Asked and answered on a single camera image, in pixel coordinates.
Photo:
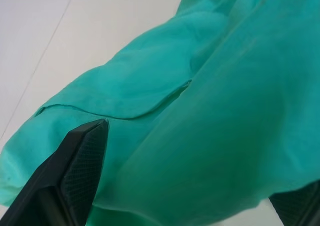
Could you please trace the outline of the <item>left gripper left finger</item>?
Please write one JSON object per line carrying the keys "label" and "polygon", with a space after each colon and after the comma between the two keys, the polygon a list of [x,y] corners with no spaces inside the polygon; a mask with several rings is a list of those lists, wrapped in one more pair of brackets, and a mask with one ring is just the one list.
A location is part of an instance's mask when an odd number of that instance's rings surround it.
{"label": "left gripper left finger", "polygon": [[85,226],[98,189],[109,133],[107,119],[69,131],[32,174],[0,226]]}

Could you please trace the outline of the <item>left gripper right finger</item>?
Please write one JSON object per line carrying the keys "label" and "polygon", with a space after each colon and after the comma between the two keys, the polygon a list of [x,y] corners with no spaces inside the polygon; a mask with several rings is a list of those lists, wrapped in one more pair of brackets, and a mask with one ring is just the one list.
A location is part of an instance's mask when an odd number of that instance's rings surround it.
{"label": "left gripper right finger", "polygon": [[284,226],[320,226],[320,180],[269,200]]}

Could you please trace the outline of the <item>green cloth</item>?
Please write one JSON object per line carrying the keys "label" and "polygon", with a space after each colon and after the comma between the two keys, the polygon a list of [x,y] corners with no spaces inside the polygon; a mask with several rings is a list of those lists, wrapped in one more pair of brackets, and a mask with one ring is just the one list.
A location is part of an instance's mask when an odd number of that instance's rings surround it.
{"label": "green cloth", "polygon": [[208,226],[320,180],[320,0],[181,0],[50,98],[0,154],[0,205],[107,119],[87,226]]}

